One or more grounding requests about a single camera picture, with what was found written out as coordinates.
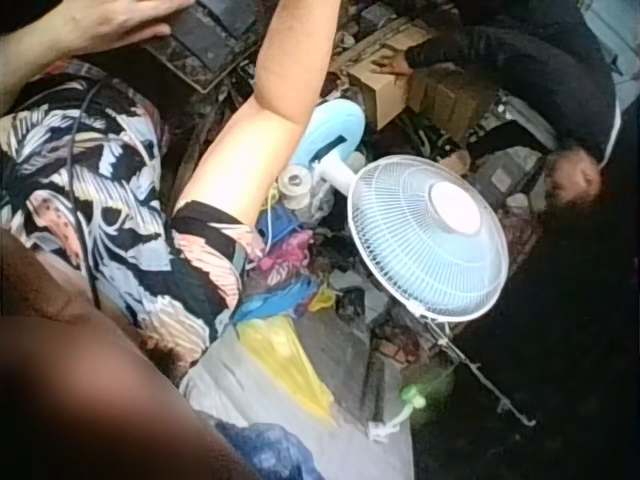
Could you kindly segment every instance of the hand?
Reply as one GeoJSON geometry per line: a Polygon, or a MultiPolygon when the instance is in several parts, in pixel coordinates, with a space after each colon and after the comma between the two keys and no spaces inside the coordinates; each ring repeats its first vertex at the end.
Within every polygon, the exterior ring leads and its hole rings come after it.
{"type": "Polygon", "coordinates": [[[47,17],[66,55],[100,52],[169,35],[164,19],[194,0],[63,0],[47,17]]]}
{"type": "Polygon", "coordinates": [[[471,155],[469,155],[467,150],[459,150],[443,159],[440,162],[440,166],[461,177],[469,173],[469,169],[471,168],[471,155]]]}
{"type": "Polygon", "coordinates": [[[397,76],[408,76],[413,73],[413,68],[407,63],[404,52],[394,53],[392,55],[383,55],[379,59],[372,62],[376,67],[376,73],[386,73],[397,76]]]}

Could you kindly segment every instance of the electrical cable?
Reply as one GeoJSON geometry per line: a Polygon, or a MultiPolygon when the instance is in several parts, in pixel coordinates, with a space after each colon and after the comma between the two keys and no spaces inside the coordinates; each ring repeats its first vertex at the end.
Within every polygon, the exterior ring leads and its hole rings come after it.
{"type": "Polygon", "coordinates": [[[76,226],[76,234],[78,235],[78,240],[80,241],[80,248],[82,250],[82,257],[85,262],[85,270],[87,272],[87,280],[89,282],[89,288],[91,289],[91,296],[93,298],[93,304],[98,310],[101,310],[100,296],[98,295],[98,288],[96,286],[96,278],[91,270],[91,259],[89,258],[89,247],[87,245],[87,238],[84,234],[84,230],[82,229],[82,225],[80,223],[80,216],[78,214],[78,206],[76,204],[76,198],[74,195],[74,175],[73,175],[73,150],[76,145],[76,136],[78,135],[78,129],[80,128],[80,122],[82,121],[82,115],[86,113],[87,108],[89,107],[89,103],[94,95],[100,90],[103,82],[98,82],[89,93],[84,98],[82,102],[82,106],[80,107],[80,111],[78,113],[77,118],[73,122],[73,127],[71,129],[71,137],[69,138],[69,146],[67,150],[67,177],[68,177],[68,186],[69,186],[69,201],[71,203],[71,213],[73,214],[73,221],[76,226]]]}
{"type": "MultiPolygon", "coordinates": [[[[271,195],[271,191],[269,191],[269,196],[267,197],[267,230],[268,230],[268,238],[267,238],[267,244],[265,246],[264,249],[264,254],[265,256],[269,253],[269,250],[271,249],[271,243],[273,241],[273,225],[272,223],[272,218],[271,218],[271,208],[273,207],[273,204],[275,202],[273,201],[273,196],[271,195]]],[[[248,272],[249,270],[253,270],[254,268],[256,268],[258,266],[259,260],[253,263],[250,263],[247,265],[246,267],[246,271],[248,272]]]]}

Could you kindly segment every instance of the black device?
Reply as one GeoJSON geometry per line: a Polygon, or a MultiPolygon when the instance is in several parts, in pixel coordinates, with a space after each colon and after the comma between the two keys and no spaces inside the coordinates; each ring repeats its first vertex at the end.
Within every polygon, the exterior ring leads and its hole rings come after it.
{"type": "Polygon", "coordinates": [[[170,37],[147,49],[183,80],[206,93],[260,44],[273,13],[266,0],[198,0],[169,23],[170,37]]]}

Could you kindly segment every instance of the yellow plastic bag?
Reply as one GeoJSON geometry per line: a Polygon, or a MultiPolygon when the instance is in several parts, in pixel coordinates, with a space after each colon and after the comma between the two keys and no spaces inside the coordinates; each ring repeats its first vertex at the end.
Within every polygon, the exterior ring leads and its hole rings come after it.
{"type": "Polygon", "coordinates": [[[307,358],[289,317],[251,320],[238,325],[240,342],[307,411],[334,423],[333,395],[307,358]]]}

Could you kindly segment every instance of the tropical leaf print fabric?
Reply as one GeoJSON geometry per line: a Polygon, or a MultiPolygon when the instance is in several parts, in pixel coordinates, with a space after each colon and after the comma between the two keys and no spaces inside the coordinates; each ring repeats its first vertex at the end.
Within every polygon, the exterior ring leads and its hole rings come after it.
{"type": "Polygon", "coordinates": [[[33,251],[91,271],[101,293],[147,337],[185,362],[199,359],[239,301],[245,259],[259,250],[254,232],[198,202],[165,216],[158,201],[159,117],[104,78],[75,138],[76,225],[66,158],[73,123],[96,79],[59,73],[39,81],[47,89],[0,120],[2,228],[33,251]]]}

